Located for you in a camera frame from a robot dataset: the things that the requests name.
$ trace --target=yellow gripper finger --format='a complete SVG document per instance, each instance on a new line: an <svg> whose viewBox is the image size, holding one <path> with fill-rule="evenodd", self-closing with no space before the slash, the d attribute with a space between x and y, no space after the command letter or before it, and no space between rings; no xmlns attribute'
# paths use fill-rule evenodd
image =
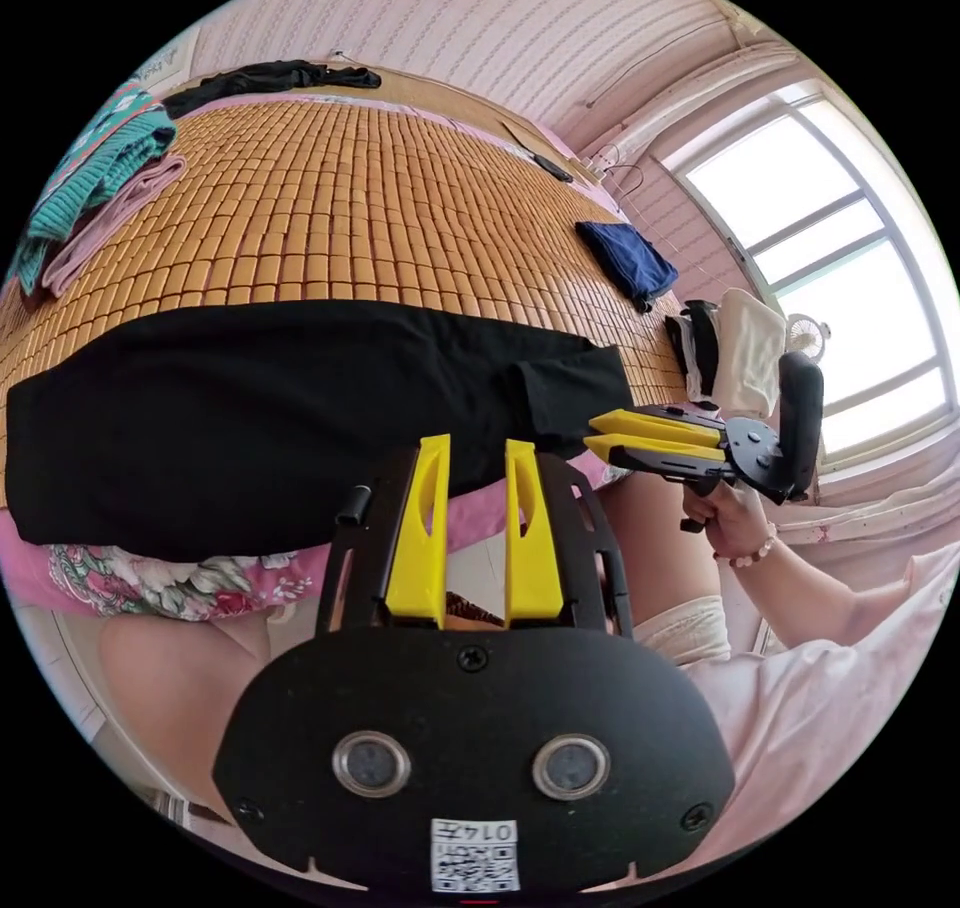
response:
<svg viewBox="0 0 960 908"><path fill-rule="evenodd" d="M444 625L449 485L450 436L423 438L387 585L386 605L394 618Z"/></svg>
<svg viewBox="0 0 960 908"><path fill-rule="evenodd" d="M635 435L639 438L658 438L678 444L716 448L722 441L720 431L705 425L691 425L670 418L658 418L623 408L609 411L590 422L594 431L604 435Z"/></svg>
<svg viewBox="0 0 960 908"><path fill-rule="evenodd" d="M701 448L698 445L679 444L674 441L664 441L659 438L640 438L636 435L590 435L583 439L583 443L602 461L609 464L610 451L613 448L639 448L643 451L654 451L665 455L680 455L687 458L701 458L704 461L723 463L726 455L719 448Z"/></svg>
<svg viewBox="0 0 960 908"><path fill-rule="evenodd" d="M526 523L521 532L520 512ZM506 624L552 621L563 609L560 570L536 451L523 441L507 442Z"/></svg>

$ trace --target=wall pattern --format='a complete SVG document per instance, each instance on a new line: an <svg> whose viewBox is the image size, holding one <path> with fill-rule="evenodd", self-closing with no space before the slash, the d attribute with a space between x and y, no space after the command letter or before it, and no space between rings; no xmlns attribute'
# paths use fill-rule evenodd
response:
<svg viewBox="0 0 960 908"><path fill-rule="evenodd" d="M714 0L235 0L199 27L194 76L342 50L489 98L575 150L738 44Z"/></svg>

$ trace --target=window frame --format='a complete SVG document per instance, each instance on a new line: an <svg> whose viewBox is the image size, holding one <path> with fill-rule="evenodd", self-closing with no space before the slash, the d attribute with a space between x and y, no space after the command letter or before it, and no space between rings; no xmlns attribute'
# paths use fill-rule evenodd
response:
<svg viewBox="0 0 960 908"><path fill-rule="evenodd" d="M819 102L825 102L831 105L835 111L839 111L836 105L833 105L830 98L824 91L818 91L815 94L800 98L793 102L779 101L770 104L768 108L762 109L749 118L746 118L738 125L731 127L723 132L717 138L699 147L683 161L671 169L671 174L682 185L684 190L700 207L706 217L713 223L715 228L724 236L726 243L736 254L743 272L753 285L756 293L761 300L769 307L784 314L777 298L778 293L796 290L804 282L816 277L826 271L833 271L840 268L843 262L857 254L869 250L870 248L889 242L897 255L899 256L907 275L917 293L920 306L930 327L930 334L934 345L934 355L920 365L914 366L908 372L901 373L869 389L850 395L840 401L827 405L824 408L824 417L846 411L856 407L864 402L871 401L880 397L901 385L928 373L933 369L938 369L940 377L943 380L944 394L946 401L943 405L934 409L934 411L914 419L907 425L875 436L858 445L840 449L830 455L827 455L823 448L821 440L820 449L820 467L822 471L832 472L840 471L874 459L893 456L900 449L908 445L922 441L928 436L943 430L945 427L954 423L960 413L960 404L958 404L957 385L954 379L953 366L949 348L944 335L943 324L940 315L936 310L936 305L930 293L930 289L923 276L923 272L917 262L916 257L911 251L909 245L903 237L896 220L882 203L869 182L864 178L854 164L846 157L843 151L834 144L834 142L822 132L816 124L802 114L801 109ZM822 145L834 158L834 160L844 169L849 177L857 185L856 190L843 198L832 202L818 211L812 212L806 217L794 222L791 225L777 231L773 235L763 238L749 247L740 244L736 234L730 229L730 226L724 221L721 215L707 200L707 198L697 189L696 185L690 180L689 175L699 166L715 158L721 152L733 147L744 138L760 131L783 118L790 118L801 126L808 134ZM853 125L849 118L844 116L847 124ZM896 177L899 173L891 169ZM823 258L812 262L805 268L785 276L778 282L771 284L763 275L763 272L757 265L755 257L771 249L774 245L794 237L806 228L822 221L829 215L855 204L858 201L866 200L873 207L877 216L880 218L883 227L869 235L864 236L858 241L852 242L826 255Z"/></svg>

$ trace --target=white sleeve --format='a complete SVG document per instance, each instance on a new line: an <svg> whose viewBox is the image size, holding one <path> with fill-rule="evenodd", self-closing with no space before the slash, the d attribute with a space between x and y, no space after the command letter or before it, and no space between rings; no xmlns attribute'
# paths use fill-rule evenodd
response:
<svg viewBox="0 0 960 908"><path fill-rule="evenodd" d="M859 644L812 642L686 669L720 725L737 786L687 871L778 831L866 750L910 686L943 619L960 545L913 558L908 599Z"/></svg>

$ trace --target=teal knitted sweater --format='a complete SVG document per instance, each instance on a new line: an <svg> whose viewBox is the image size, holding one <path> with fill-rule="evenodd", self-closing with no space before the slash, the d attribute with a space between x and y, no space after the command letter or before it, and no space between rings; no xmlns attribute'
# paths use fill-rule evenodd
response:
<svg viewBox="0 0 960 908"><path fill-rule="evenodd" d="M87 212L109 201L169 149L177 129L137 82L119 88L61 159L34 205L7 273L33 293L46 256Z"/></svg>

